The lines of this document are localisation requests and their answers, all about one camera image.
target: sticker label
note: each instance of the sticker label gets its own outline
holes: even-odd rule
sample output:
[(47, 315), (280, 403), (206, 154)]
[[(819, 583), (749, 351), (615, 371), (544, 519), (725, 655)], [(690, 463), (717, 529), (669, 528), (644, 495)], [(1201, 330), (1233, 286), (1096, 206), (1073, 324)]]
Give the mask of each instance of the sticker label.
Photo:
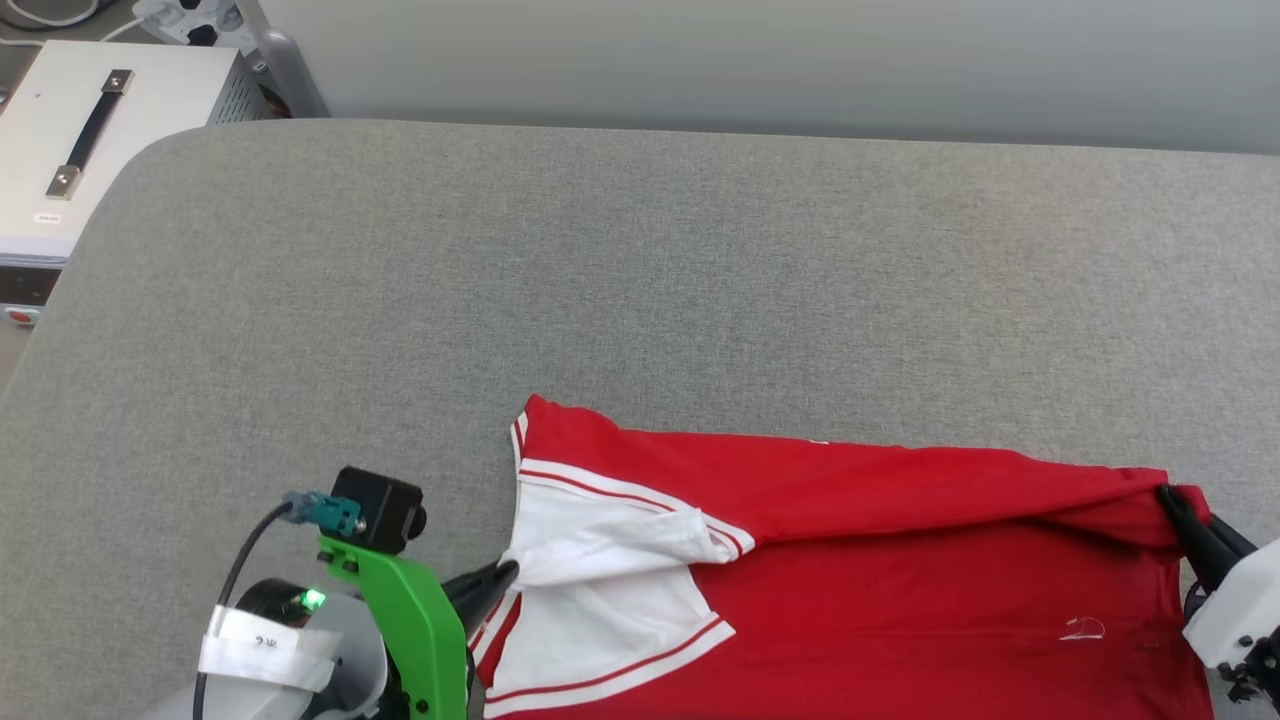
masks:
[(200, 670), (319, 692), (333, 675), (342, 633), (294, 629), (218, 606), (200, 647)]

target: black cable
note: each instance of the black cable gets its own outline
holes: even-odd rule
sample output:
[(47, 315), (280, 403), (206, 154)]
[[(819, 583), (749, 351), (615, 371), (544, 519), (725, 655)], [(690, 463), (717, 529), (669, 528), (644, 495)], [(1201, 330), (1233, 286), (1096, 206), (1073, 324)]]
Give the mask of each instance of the black cable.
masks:
[[(236, 555), (236, 561), (232, 562), (232, 569), (227, 573), (227, 582), (223, 583), (223, 592), (218, 593), (218, 605), (227, 605), (232, 600), (232, 588), (236, 587), (236, 579), (239, 578), (239, 571), (244, 569), (244, 561), (248, 560), (250, 551), (257, 544), (257, 538), (262, 537), (266, 528), (270, 527), (276, 519), (293, 509), (292, 502), (283, 502), (275, 510), (266, 514), (262, 521), (253, 528), (248, 537), (244, 538), (244, 544), (241, 546), (241, 551)], [(205, 685), (209, 683), (209, 674), (196, 673), (196, 693), (191, 702), (191, 717), (192, 720), (204, 720), (205, 717)]]

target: white stripe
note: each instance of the white stripe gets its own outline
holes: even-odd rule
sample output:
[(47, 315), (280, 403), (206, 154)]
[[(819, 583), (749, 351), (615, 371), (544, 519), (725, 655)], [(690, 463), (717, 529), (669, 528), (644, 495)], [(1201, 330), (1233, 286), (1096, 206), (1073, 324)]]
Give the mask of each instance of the white stripe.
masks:
[(493, 637), (497, 635), (502, 630), (503, 624), (507, 623), (507, 615), (511, 615), (511, 607), (516, 605), (517, 597), (520, 597), (520, 593), (515, 592), (502, 596), (502, 602), (498, 603), (498, 609), (494, 611), (493, 618), (480, 626), (480, 643), (476, 644), (476, 650), (472, 653), (476, 666), (484, 662), (484, 656), (489, 652), (489, 646), (493, 644)]
[[(564, 707), (567, 705), (582, 705), (585, 702), (604, 700), (632, 688), (637, 688), (652, 680), (657, 680), (668, 673), (680, 670), (685, 665), (689, 665), (703, 655), (707, 655), (712, 648), (731, 637), (733, 637), (733, 628), (731, 628), (728, 623), (721, 623), (710, 630), (707, 630), (703, 637), (698, 638), (698, 641), (680, 652), (668, 655), (662, 660), (641, 665), (630, 673), (582, 688), (530, 693), (500, 700), (498, 702), (486, 702), (484, 706), (484, 716), (488, 720), (492, 717), (500, 717), (511, 712), (543, 710), (548, 707)], [(489, 694), (497, 696), (502, 693), (490, 691)]]
[[(643, 497), (645, 500), (649, 500), (649, 501), (653, 501), (653, 502), (658, 502), (660, 505), (666, 505), (667, 507), (672, 507), (672, 509), (676, 509), (676, 510), (692, 510), (694, 509), (692, 505), (689, 505), (684, 500), (680, 500), (678, 497), (669, 496), (669, 495), (667, 495), (664, 492), (658, 492), (658, 491), (655, 491), (655, 489), (653, 489), (650, 487), (645, 487), (645, 486), (636, 484), (636, 483), (628, 483), (626, 480), (617, 480), (617, 479), (613, 479), (613, 478), (607, 478), (607, 477), (604, 477), (604, 475), (602, 475), (599, 473), (593, 473), (593, 471), (586, 470), (584, 468), (576, 468), (573, 465), (566, 465), (563, 462), (552, 462), (549, 460), (525, 459), (525, 460), (520, 461), (520, 469), (521, 470), (530, 470), (530, 471), (534, 471), (534, 473), (547, 473), (547, 474), (550, 474), (550, 475), (559, 475), (562, 478), (568, 478), (568, 479), (571, 479), (573, 482), (582, 483), (584, 486), (589, 486), (589, 487), (593, 487), (593, 488), (596, 488), (596, 489), (600, 489), (600, 491), (604, 491), (604, 492), (613, 492), (613, 493), (631, 495), (631, 496), (635, 496), (635, 497)], [(536, 477), (521, 475), (520, 479), (524, 480), (524, 482), (532, 482), (532, 483), (536, 483), (536, 484), (548, 484), (545, 482), (547, 478), (536, 478)], [(564, 489), (572, 489), (571, 486), (570, 487), (557, 486), (557, 487), (562, 487)], [(722, 533), (724, 533), (727, 536), (732, 536), (733, 539), (736, 539), (737, 543), (742, 546), (742, 552), (744, 553), (750, 552), (751, 548), (755, 547), (755, 538), (751, 537), (751, 533), (744, 530), (742, 528), (731, 525), (731, 524), (728, 524), (728, 523), (726, 523), (723, 520), (713, 518), (713, 516), (708, 515), (705, 511), (703, 512), (703, 515), (707, 518), (707, 525), (708, 527), (716, 528), (717, 530), (721, 530)]]
[[(520, 428), (520, 434), (516, 434), (516, 428)], [(529, 442), (529, 418), (521, 413), (520, 418), (511, 425), (511, 451), (516, 454), (516, 469), (520, 470), (520, 438), (525, 438)]]

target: white cable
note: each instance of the white cable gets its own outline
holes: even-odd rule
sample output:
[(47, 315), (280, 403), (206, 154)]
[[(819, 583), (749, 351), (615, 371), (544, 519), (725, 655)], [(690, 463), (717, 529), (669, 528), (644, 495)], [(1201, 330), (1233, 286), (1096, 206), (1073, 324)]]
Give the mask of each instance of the white cable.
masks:
[(124, 23), (123, 26), (120, 26), (120, 27), (113, 29), (111, 32), (106, 33), (102, 37), (102, 40), (99, 40), (99, 42), (110, 42), (113, 40), (115, 40), (116, 37), (120, 37), (120, 35), (124, 33), (124, 31), (127, 31), (129, 28), (138, 27), (140, 24), (142, 24), (142, 18), (138, 18), (136, 20), (129, 20), (129, 22)]
[(0, 37), (0, 45), (8, 45), (9, 47), (44, 47), (44, 40), (5, 40)]
[(19, 15), (27, 18), (33, 23), (40, 23), (47, 27), (67, 27), (79, 22), (84, 22), (92, 18), (97, 13), (97, 4), (99, 4), (99, 0), (90, 0), (88, 10), (84, 10), (83, 13), (76, 15), (74, 18), (67, 18), (65, 20), (51, 20), (49, 18), (41, 18), (40, 15), (23, 10), (22, 8), (18, 6), (18, 3), (15, 3), (14, 0), (5, 0), (5, 1), (9, 3), (9, 9), (13, 10), (14, 13), (18, 13)]

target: gray fabric surface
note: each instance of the gray fabric surface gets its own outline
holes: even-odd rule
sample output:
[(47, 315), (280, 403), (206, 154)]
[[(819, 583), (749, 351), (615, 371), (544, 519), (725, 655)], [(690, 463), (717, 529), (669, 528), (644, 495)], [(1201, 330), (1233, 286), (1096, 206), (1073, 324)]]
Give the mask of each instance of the gray fabric surface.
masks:
[[(1277, 229), (1257, 156), (169, 138), (102, 201), (0, 402), (0, 717), (123, 717), (188, 682), (244, 533), (348, 462), (425, 486), (412, 557), (492, 560), (531, 392), (641, 428), (1162, 466), (1275, 538)], [(316, 578), (312, 537), (271, 530), (244, 578)]]

